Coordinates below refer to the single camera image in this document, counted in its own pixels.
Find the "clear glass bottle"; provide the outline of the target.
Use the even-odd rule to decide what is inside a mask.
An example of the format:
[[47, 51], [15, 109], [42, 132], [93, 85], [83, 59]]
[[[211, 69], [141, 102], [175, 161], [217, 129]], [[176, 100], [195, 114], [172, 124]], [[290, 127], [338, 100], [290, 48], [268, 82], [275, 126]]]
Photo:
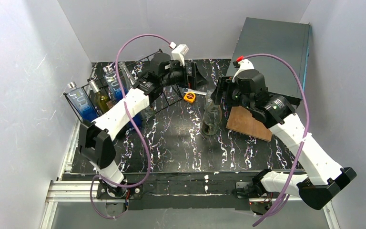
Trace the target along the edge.
[[[119, 62], [118, 66], [121, 70], [121, 73], [122, 73], [124, 79], [125, 79], [127, 89], [128, 90], [132, 89], [133, 85], [136, 83], [135, 77], [132, 76], [132, 74], [128, 70], [125, 62]], [[142, 116], [143, 120], [148, 120], [151, 117], [153, 117], [154, 115], [155, 115], [155, 110], [154, 110], [154, 107], [153, 107], [152, 104], [150, 104], [143, 111], [141, 111], [141, 116]]]

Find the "blue square glass bottle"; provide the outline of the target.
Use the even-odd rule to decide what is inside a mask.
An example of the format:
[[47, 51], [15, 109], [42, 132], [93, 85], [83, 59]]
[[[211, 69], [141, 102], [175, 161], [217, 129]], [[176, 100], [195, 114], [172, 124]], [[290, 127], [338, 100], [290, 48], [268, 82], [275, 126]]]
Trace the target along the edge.
[[[123, 98], [122, 91], [120, 89], [120, 84], [116, 77], [116, 72], [111, 65], [105, 66], [103, 68], [103, 71], [104, 71], [104, 78], [109, 87], [109, 92], [111, 93], [112, 103], [113, 105], [116, 105]], [[133, 117], [133, 120], [136, 123], [137, 127], [142, 126], [142, 118], [140, 114], [137, 114], [135, 117]], [[131, 122], [129, 122], [128, 125], [130, 128], [133, 128]]]

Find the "dark green wine bottle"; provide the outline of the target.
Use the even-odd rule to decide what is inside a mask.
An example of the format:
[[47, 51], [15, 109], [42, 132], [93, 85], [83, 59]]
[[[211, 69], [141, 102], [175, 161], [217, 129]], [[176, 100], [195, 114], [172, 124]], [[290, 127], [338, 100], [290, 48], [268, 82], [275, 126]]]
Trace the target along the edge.
[[87, 79], [87, 82], [94, 92], [94, 102], [102, 114], [108, 112], [111, 108], [111, 99], [106, 93], [103, 93], [93, 78]]

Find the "blue bottle with silver cap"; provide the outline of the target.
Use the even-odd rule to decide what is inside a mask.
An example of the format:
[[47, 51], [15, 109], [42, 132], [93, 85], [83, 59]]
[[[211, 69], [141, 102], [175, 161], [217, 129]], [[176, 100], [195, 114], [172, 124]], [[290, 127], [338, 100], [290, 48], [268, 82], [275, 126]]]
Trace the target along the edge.
[[69, 88], [69, 92], [65, 96], [81, 120], [87, 120], [91, 122], [98, 118], [99, 116], [97, 111], [90, 102], [85, 90], [81, 87], [78, 87], [75, 82], [70, 82], [67, 84], [67, 86]]

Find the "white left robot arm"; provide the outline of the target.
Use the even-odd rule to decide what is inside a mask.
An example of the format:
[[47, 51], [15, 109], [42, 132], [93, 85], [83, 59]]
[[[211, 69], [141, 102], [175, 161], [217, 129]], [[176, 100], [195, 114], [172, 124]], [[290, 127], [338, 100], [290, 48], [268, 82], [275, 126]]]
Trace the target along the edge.
[[197, 90], [207, 84], [207, 80], [197, 67], [191, 63], [187, 70], [184, 61], [171, 60], [166, 53], [157, 53], [149, 61], [149, 66], [139, 76], [123, 99], [102, 116], [80, 125], [78, 151], [99, 172], [99, 177], [113, 188], [132, 188], [141, 185], [124, 183], [124, 175], [115, 162], [116, 151], [113, 141], [132, 118], [149, 107], [167, 86]]

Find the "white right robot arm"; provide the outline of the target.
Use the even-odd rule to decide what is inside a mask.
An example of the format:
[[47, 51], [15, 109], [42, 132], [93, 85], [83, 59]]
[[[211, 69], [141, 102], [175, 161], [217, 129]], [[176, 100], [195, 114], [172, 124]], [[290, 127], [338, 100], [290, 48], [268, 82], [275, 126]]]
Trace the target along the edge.
[[351, 167], [333, 160], [308, 132], [293, 105], [281, 94], [269, 92], [264, 76], [257, 70], [239, 70], [233, 76], [218, 80], [212, 94], [215, 103], [222, 99], [228, 105], [248, 110], [287, 146], [300, 163], [304, 174], [293, 170], [285, 174], [264, 169], [251, 184], [235, 189], [241, 197], [277, 192], [280, 196], [301, 198], [309, 207], [320, 210], [356, 178]]

